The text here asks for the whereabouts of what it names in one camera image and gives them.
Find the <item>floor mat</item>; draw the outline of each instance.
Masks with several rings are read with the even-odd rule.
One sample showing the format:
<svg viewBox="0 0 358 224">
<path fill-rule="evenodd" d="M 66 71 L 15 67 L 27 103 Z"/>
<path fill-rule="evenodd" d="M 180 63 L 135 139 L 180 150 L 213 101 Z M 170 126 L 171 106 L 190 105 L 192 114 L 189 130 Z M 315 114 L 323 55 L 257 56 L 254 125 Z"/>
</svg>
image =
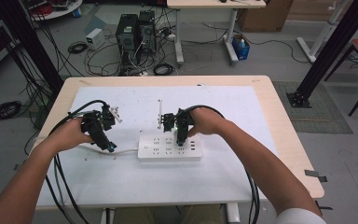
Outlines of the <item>floor mat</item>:
<svg viewBox="0 0 358 224">
<path fill-rule="evenodd" d="M 298 133 L 353 133 L 326 89 L 319 84 L 310 97 L 311 108 L 294 108 L 287 92 L 295 92 L 299 82 L 272 82 L 284 109 Z"/>
</svg>

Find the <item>metal desk leg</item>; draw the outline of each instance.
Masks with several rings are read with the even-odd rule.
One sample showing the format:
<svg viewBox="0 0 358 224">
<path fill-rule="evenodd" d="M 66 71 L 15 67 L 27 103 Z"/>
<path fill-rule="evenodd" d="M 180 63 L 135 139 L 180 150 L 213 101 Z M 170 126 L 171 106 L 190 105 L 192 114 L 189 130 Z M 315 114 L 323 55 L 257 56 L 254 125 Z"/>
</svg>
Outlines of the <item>metal desk leg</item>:
<svg viewBox="0 0 358 224">
<path fill-rule="evenodd" d="M 226 210 L 227 210 L 227 223 L 229 224 L 241 223 L 240 211 L 238 210 L 237 203 L 227 203 Z"/>
<path fill-rule="evenodd" d="M 113 224 L 115 218 L 115 210 L 110 208 L 105 208 L 103 210 L 103 216 L 101 217 L 101 224 Z"/>
<path fill-rule="evenodd" d="M 180 65 L 185 61 L 183 58 L 182 44 L 180 42 L 180 9 L 176 9 L 175 52 L 176 61 Z"/>
<path fill-rule="evenodd" d="M 232 9 L 227 36 L 224 38 L 225 44 L 227 47 L 227 51 L 228 51 L 228 54 L 229 54 L 229 57 L 231 60 L 231 65 L 233 65 L 234 63 L 237 63 L 239 61 L 237 54 L 234 51 L 234 48 L 232 48 L 232 43 L 231 43 L 232 33 L 234 32 L 235 20 L 237 19 L 237 12 L 238 12 L 238 10 L 236 8 Z"/>
</svg>

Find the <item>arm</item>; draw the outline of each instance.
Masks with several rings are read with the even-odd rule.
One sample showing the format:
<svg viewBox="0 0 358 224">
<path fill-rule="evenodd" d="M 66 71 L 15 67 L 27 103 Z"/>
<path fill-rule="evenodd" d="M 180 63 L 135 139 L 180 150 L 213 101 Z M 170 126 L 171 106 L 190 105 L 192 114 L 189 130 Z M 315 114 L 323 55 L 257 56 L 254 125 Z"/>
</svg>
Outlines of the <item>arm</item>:
<svg viewBox="0 0 358 224">
<path fill-rule="evenodd" d="M 71 119 L 35 147 L 28 160 L 0 194 L 0 223 L 31 223 L 51 160 L 60 151 L 91 142 Z"/>
<path fill-rule="evenodd" d="M 288 208 L 303 208 L 318 216 L 322 215 L 304 185 L 251 135 L 206 108 L 194 109 L 191 117 L 196 125 L 188 135 L 217 133 L 222 136 L 271 201 L 278 215 Z"/>
</svg>

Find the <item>white sleeve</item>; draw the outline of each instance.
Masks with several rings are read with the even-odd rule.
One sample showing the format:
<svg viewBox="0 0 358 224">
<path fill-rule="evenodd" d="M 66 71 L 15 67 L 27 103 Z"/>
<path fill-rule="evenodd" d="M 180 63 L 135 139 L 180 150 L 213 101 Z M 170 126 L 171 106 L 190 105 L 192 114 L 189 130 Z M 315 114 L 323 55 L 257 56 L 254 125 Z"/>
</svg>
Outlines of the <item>white sleeve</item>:
<svg viewBox="0 0 358 224">
<path fill-rule="evenodd" d="M 326 224 L 313 212 L 301 208 L 289 208 L 280 213 L 276 224 Z"/>
</svg>

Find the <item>power outlet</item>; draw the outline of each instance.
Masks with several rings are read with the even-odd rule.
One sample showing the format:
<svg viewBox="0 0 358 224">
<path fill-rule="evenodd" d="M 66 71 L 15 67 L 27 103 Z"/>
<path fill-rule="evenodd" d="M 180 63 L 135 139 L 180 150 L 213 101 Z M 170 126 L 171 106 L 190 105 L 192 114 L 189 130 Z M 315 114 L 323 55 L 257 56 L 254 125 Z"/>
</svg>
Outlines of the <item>power outlet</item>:
<svg viewBox="0 0 358 224">
<path fill-rule="evenodd" d="M 173 135 L 141 135 L 138 158 L 140 161 L 200 161 L 202 150 L 200 138 L 187 138 L 182 147 Z"/>
</svg>

